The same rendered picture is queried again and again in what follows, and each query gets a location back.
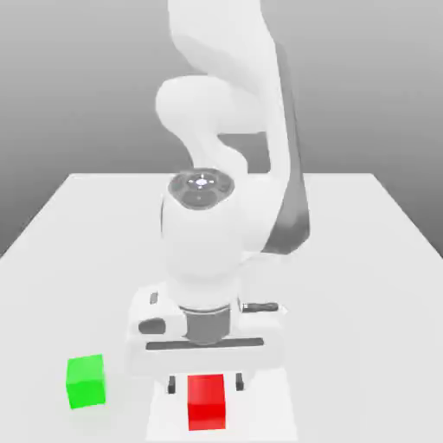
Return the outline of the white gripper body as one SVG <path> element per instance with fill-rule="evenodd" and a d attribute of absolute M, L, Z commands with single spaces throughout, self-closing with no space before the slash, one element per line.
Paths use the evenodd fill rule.
<path fill-rule="evenodd" d="M 277 368 L 284 358 L 281 329 L 250 331 L 244 337 L 227 337 L 207 347 L 135 332 L 127 332 L 125 337 L 125 361 L 134 376 L 254 372 Z"/>

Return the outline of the small green cube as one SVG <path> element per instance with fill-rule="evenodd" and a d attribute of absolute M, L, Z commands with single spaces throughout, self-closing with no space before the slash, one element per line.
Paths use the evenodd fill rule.
<path fill-rule="evenodd" d="M 71 409 L 106 403 L 106 377 L 101 354 L 69 358 L 66 391 Z"/>

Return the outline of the small red cube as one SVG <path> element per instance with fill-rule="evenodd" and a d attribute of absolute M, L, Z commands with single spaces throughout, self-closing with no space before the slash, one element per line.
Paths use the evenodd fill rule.
<path fill-rule="evenodd" d="M 226 428 L 223 374 L 188 376 L 188 424 L 190 431 Z"/>

